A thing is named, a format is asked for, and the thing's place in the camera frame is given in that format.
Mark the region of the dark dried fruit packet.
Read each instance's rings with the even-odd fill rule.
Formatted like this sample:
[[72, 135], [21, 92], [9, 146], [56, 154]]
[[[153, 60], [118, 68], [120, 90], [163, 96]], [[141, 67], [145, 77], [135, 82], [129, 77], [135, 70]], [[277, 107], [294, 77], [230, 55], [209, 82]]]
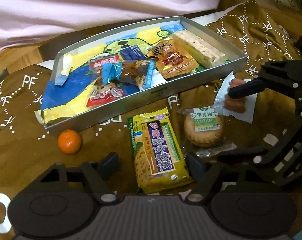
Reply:
[[147, 64], [140, 61], [122, 61], [122, 73], [119, 82], [137, 86], [137, 81], [143, 81], [147, 73]]

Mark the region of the gold orange snack packet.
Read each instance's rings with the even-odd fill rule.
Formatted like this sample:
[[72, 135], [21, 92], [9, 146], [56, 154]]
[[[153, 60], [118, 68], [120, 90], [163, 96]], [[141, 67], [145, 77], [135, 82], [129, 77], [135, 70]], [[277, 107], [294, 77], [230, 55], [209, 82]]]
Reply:
[[164, 38], [146, 54], [155, 60], [156, 68], [164, 79], [184, 75], [198, 68], [190, 53], [172, 38]]

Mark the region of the dark blue snack packet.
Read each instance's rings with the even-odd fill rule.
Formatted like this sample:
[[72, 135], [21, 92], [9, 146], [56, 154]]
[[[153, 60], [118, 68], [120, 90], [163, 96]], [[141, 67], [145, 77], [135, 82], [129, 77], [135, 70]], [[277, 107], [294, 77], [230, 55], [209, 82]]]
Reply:
[[151, 60], [146, 58], [137, 44], [123, 48], [119, 50], [118, 53], [124, 61], [140, 61], [141, 63], [147, 64], [147, 73], [144, 80], [136, 82], [139, 90], [155, 87], [167, 82], [156, 69], [155, 62], [152, 64]]

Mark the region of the red cookie snack packet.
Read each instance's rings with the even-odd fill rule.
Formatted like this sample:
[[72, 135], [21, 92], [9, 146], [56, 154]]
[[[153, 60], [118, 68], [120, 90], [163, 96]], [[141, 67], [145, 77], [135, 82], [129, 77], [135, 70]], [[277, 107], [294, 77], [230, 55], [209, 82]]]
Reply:
[[114, 100], [123, 98], [126, 94], [123, 89], [119, 88], [116, 82], [108, 82], [106, 85], [103, 84], [102, 80], [102, 69], [105, 63], [119, 62], [120, 57], [118, 53], [108, 54], [102, 53], [88, 61], [89, 71], [94, 74], [95, 89], [91, 93], [86, 103], [87, 107], [94, 107], [104, 105]]

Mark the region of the colourful drawing paper liner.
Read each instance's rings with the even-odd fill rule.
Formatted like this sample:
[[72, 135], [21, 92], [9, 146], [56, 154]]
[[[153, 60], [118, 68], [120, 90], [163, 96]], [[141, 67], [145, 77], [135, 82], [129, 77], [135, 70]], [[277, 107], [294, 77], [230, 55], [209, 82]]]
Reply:
[[123, 59], [120, 50], [137, 46], [145, 54], [161, 39], [184, 30], [178, 21], [161, 25], [146, 25], [101, 37], [87, 42], [73, 51], [55, 59], [54, 72], [48, 82], [39, 110], [42, 122], [49, 127], [64, 119], [86, 112], [86, 102], [94, 89], [100, 85], [101, 63], [91, 63], [95, 57]]

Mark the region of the round biscuit clear packet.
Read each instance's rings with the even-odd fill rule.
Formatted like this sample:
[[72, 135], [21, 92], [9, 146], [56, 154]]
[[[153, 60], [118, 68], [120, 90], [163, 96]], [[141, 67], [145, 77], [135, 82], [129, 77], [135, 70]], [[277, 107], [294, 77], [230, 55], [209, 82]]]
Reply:
[[225, 137], [225, 122], [221, 107], [183, 108], [178, 111], [183, 117], [182, 152], [195, 153], [208, 158], [236, 149]]

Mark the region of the pink bed sheet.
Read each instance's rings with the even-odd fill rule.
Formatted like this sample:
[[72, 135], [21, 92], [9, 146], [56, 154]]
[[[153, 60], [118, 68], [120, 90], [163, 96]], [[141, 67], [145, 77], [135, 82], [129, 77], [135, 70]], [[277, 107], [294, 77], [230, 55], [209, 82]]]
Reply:
[[213, 10], [220, 0], [0, 0], [0, 51], [99, 25]]

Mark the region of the brown patterned blanket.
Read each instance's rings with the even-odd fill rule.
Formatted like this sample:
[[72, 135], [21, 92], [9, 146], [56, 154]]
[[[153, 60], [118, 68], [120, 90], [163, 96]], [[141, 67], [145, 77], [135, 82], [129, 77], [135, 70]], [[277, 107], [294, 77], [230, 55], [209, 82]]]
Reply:
[[161, 18], [106, 31], [61, 50], [52, 69], [31, 65], [0, 80], [0, 239], [195, 239], [199, 212], [164, 202], [197, 183], [188, 154], [207, 164], [249, 147], [270, 156], [271, 185], [296, 186], [301, 84], [226, 93], [268, 63], [302, 77], [290, 33], [255, 0], [206, 26]]

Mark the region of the small orange mandarin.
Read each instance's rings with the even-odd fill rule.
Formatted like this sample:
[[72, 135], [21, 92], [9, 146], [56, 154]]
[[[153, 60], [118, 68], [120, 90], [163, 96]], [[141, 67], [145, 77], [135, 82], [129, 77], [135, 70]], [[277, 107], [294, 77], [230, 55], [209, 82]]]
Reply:
[[76, 154], [82, 147], [82, 137], [74, 130], [67, 129], [58, 136], [58, 148], [68, 155]]

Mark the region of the rice puff bar packet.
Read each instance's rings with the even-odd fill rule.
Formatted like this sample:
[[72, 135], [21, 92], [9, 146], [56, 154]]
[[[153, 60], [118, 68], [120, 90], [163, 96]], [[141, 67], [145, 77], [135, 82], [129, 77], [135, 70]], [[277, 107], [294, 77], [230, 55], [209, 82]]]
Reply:
[[205, 68], [212, 68], [229, 62], [223, 52], [188, 30], [174, 32], [172, 33], [172, 38]]

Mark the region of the silver metal tray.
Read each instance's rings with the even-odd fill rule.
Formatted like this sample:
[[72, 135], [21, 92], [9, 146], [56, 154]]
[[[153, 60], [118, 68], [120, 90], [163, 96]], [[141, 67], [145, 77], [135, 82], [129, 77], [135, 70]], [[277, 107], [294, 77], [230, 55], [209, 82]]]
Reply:
[[246, 54], [183, 16], [132, 23], [61, 49], [35, 115], [59, 134], [80, 131], [240, 72]]

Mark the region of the light blue candy wrapper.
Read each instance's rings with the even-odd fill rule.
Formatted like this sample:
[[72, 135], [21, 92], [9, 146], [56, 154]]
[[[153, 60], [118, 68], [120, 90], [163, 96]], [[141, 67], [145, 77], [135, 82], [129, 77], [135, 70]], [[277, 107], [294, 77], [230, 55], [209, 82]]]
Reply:
[[105, 63], [102, 67], [102, 83], [107, 85], [112, 80], [119, 80], [122, 73], [122, 62]]

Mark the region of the yellow green cracker packet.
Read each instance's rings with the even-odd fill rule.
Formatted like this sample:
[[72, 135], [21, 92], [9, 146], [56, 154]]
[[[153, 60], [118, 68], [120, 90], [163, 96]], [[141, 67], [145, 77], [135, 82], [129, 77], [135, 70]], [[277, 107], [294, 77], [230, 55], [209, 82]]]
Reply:
[[167, 108], [127, 119], [139, 191], [153, 194], [193, 182]]

